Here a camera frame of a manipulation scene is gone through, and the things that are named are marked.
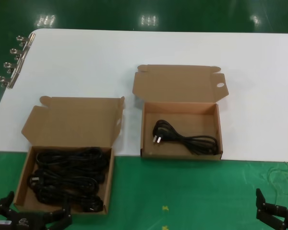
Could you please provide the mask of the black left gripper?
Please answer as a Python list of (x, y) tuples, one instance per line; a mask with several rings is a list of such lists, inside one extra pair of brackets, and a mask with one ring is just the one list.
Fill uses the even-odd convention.
[(0, 199), (0, 230), (65, 230), (72, 224), (71, 204), (65, 199), (61, 209), (45, 214), (16, 212), (10, 208), (14, 191)]

